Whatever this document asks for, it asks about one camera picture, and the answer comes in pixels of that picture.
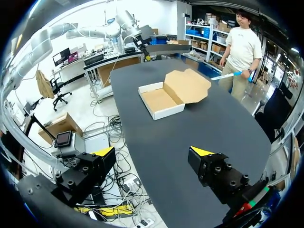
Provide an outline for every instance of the black tabletop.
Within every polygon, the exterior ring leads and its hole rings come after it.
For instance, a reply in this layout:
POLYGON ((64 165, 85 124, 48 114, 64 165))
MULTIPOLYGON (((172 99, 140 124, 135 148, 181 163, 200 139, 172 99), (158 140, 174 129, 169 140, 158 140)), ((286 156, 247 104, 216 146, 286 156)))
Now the black tabletop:
POLYGON ((250 113, 214 82, 204 100, 153 120, 137 88, 187 68, 179 60, 136 64, 112 71, 111 84, 131 158, 166 225, 209 228, 221 224, 229 207, 200 184, 187 162, 189 147, 224 153, 253 184, 263 173, 271 145, 250 113))

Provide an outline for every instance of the man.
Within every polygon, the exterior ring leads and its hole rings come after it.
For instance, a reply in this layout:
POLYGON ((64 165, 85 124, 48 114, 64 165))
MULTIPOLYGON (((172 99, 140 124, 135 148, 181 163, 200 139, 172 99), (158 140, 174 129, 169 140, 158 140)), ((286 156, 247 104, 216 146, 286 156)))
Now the man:
POLYGON ((223 78, 218 85, 229 91, 232 87, 231 95, 241 101, 244 91, 248 86, 248 78, 256 70, 261 58, 261 42, 257 35, 250 29, 251 16, 246 11, 237 11, 237 22, 240 27, 233 28, 226 39, 227 48, 220 65, 224 66, 222 75, 242 71, 241 76, 223 78))

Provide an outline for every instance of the power strip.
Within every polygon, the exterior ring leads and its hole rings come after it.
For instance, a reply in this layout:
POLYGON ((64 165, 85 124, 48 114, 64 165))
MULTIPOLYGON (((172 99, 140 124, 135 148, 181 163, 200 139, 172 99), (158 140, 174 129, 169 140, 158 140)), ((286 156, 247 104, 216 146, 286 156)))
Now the power strip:
POLYGON ((139 224, 137 224, 133 228, 147 228, 147 227, 151 226, 152 224, 154 224, 154 221, 150 218, 147 218, 146 220, 142 220, 139 224))

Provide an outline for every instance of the open cardboard box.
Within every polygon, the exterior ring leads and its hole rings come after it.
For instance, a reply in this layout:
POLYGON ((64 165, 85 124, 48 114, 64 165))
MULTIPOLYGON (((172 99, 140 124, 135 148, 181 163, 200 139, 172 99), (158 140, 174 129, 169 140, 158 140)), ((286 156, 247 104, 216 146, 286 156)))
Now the open cardboard box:
POLYGON ((184 111, 185 104, 208 96, 211 82, 192 69, 173 70, 164 82, 144 85, 138 93, 154 120, 184 111))

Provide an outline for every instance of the yellow label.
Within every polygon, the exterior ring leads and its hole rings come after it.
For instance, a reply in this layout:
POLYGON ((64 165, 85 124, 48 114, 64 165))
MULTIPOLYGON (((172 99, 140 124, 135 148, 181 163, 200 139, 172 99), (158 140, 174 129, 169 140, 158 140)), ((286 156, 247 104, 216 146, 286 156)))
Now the yellow label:
POLYGON ((203 156, 206 156, 208 154, 214 154, 212 152, 209 152, 209 151, 205 151, 205 150, 202 150, 202 149, 199 149, 199 148, 196 148, 194 146, 191 147, 192 150, 194 150, 199 156, 203 157, 203 156))
POLYGON ((106 149, 102 149, 102 150, 99 150, 97 152, 93 152, 94 154, 98 155, 98 156, 105 156, 107 153, 109 153, 111 150, 113 149, 113 147, 109 147, 109 148, 106 148, 106 149))

